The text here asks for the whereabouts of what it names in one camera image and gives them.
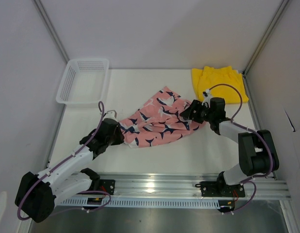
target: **yellow cloth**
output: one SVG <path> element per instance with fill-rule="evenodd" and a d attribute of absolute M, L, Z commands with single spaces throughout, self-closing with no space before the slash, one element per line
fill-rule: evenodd
<path fill-rule="evenodd" d="M 245 93 L 242 75 L 233 70 L 231 66 L 221 69 L 204 67 L 204 69 L 192 69 L 192 82 L 196 96 L 200 101 L 204 100 L 203 92 L 216 84 L 225 83 L 235 87 L 242 96 L 243 102 L 248 102 L 249 98 Z M 225 103 L 240 103 L 237 92 L 227 86 L 217 86 L 211 90 L 214 97 L 225 99 Z"/>

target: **metal frame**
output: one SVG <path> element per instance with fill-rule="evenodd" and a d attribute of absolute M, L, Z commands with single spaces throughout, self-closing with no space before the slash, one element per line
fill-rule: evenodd
<path fill-rule="evenodd" d="M 47 28 L 51 38 L 54 41 L 59 53 L 61 54 L 62 58 L 68 62 L 69 57 L 53 27 L 45 8 L 42 5 L 41 0 L 32 0 L 37 12 L 39 13 L 45 27 Z M 278 24 L 280 18 L 284 14 L 285 10 L 288 7 L 288 4 L 291 0 L 283 0 L 280 7 L 278 8 L 274 18 L 270 22 L 266 32 L 264 33 L 263 37 L 261 38 L 260 43 L 258 44 L 254 54 L 252 55 L 251 59 L 249 60 L 243 75 L 244 75 L 244 83 L 246 87 L 246 92 L 249 98 L 252 100 L 249 102 L 250 112 L 253 117 L 254 125 L 257 129 L 261 128 L 261 124 L 256 113 L 256 108 L 254 105 L 253 98 L 250 93 L 250 89 L 248 87 L 248 83 L 246 80 L 246 75 L 249 72 L 250 68 L 256 61 L 258 55 L 261 53 L 263 48 L 265 47 L 268 39 L 275 29 L 276 25 Z M 49 155 L 48 158 L 51 157 L 53 152 L 53 148 L 55 145 L 55 141 L 58 135 L 58 131 L 61 125 L 61 121 L 63 118 L 65 108 L 63 108 L 62 115 L 58 122 L 58 127 L 56 133 L 54 135 L 53 143 L 50 145 Z M 214 203 L 216 206 L 216 202 L 218 200 L 223 200 L 224 198 L 203 198 L 201 197 L 201 191 L 198 188 L 195 188 L 195 184 L 199 183 L 200 181 L 214 181 L 217 178 L 217 174 L 199 174 L 199 175 L 166 175 L 166 174 L 110 174 L 110 173 L 103 173 L 100 174 L 102 179 L 114 179 L 116 180 L 115 185 L 115 193 L 113 195 L 114 201 L 120 201 L 113 203 L 114 206 L 123 206 L 123 207 L 146 207 L 139 205 L 139 203 L 149 203 L 149 201 L 167 201 L 172 203 L 178 203 L 179 205 L 183 205 L 183 208 L 191 208 L 191 203 L 205 203 L 200 204 L 197 208 L 204 208 L 207 203 Z M 284 213 L 284 218 L 286 220 L 286 224 L 288 226 L 289 232 L 296 232 L 299 233 L 297 220 L 293 212 L 292 203 L 291 203 L 291 196 L 288 191 L 288 187 L 286 182 L 278 181 L 275 177 L 268 177 L 267 179 L 260 178 L 255 180 L 257 186 L 257 192 L 255 195 L 255 200 L 280 200 L 281 206 Z M 253 193 L 253 186 L 250 184 L 244 185 L 246 197 L 243 198 L 247 200 L 250 198 L 251 194 Z M 78 196 L 76 197 L 83 203 L 86 201 L 88 195 L 85 196 Z M 62 205 L 69 204 L 74 202 L 73 200 L 67 200 L 66 203 L 62 203 Z M 149 204 L 148 207 L 157 207 L 158 205 Z M 28 232 L 26 230 L 30 225 L 30 221 L 23 222 L 18 232 Z"/>
<path fill-rule="evenodd" d="M 278 25 L 281 17 L 283 16 L 283 14 L 285 13 L 288 4 L 291 2 L 291 0 L 283 0 L 279 6 L 279 8 L 277 9 L 277 12 L 275 13 L 273 19 L 271 20 L 270 24 L 268 25 L 262 39 L 260 40 L 258 46 L 256 47 L 252 57 L 250 58 L 246 68 L 243 71 L 243 75 L 246 76 L 249 72 L 249 70 L 251 69 L 251 67 L 253 66 L 253 64 L 255 63 L 258 55 L 263 51 L 265 45 L 267 44 L 272 32 L 274 31 L 274 29 L 276 28 L 276 26 Z"/>
<path fill-rule="evenodd" d="M 153 205 L 145 206 L 143 201 L 168 201 L 169 205 L 159 206 L 160 208 L 170 208 L 172 203 L 180 203 L 180 206 L 190 208 L 188 202 L 209 202 L 217 200 L 230 200 L 230 198 L 205 198 L 201 196 L 201 190 L 195 185 L 200 181 L 215 181 L 217 175 L 166 175 L 166 174 L 110 174 L 100 173 L 102 179 L 115 180 L 115 192 L 112 199 L 116 201 L 130 200 L 136 203 L 132 205 L 124 204 L 123 207 L 153 207 Z M 285 181 L 275 180 L 274 177 L 256 179 L 257 192 L 255 200 L 291 200 L 290 193 Z M 250 183 L 244 184 L 246 197 L 240 200 L 250 199 L 254 187 Z M 77 195 L 61 205 L 73 203 L 75 198 L 87 200 L 88 197 L 97 197 L 95 194 Z M 84 202 L 74 203 L 82 206 Z"/>

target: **white table surface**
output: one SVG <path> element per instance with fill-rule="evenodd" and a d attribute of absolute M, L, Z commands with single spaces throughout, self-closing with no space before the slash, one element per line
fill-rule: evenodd
<path fill-rule="evenodd" d="M 182 98 L 195 99 L 190 70 L 118 69 L 109 72 L 111 79 L 105 108 L 106 111 L 115 109 L 118 120 L 132 115 L 164 86 Z M 238 104 L 226 105 L 227 117 L 237 108 Z M 97 127 L 99 118 L 98 108 L 67 106 L 50 166 L 66 157 Z M 235 120 L 254 128 L 247 104 L 243 104 Z M 216 135 L 207 123 L 193 134 L 167 145 L 141 149 L 131 149 L 125 144 L 108 147 L 88 167 L 97 172 L 203 174 L 219 173 L 237 163 L 238 144 Z"/>

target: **pink cloth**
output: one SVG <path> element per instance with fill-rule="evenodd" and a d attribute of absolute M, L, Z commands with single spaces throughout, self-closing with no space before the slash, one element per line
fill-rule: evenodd
<path fill-rule="evenodd" d="M 201 124 L 180 117 L 190 105 L 180 97 L 164 87 L 135 114 L 121 120 L 125 143 L 132 148 L 152 147 L 174 142 L 201 128 Z"/>

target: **white enclosure wall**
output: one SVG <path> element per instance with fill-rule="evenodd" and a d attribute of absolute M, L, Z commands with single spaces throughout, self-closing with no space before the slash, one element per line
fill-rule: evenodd
<path fill-rule="evenodd" d="M 111 68 L 242 70 L 281 0 L 43 0 L 71 58 Z"/>
<path fill-rule="evenodd" d="M 0 233 L 20 221 L 14 200 L 21 177 L 45 165 L 63 106 L 55 101 L 65 62 L 30 0 L 0 1 Z"/>
<path fill-rule="evenodd" d="M 248 83 L 262 126 L 274 139 L 277 174 L 287 181 L 300 218 L 300 0 L 290 3 L 249 71 Z"/>

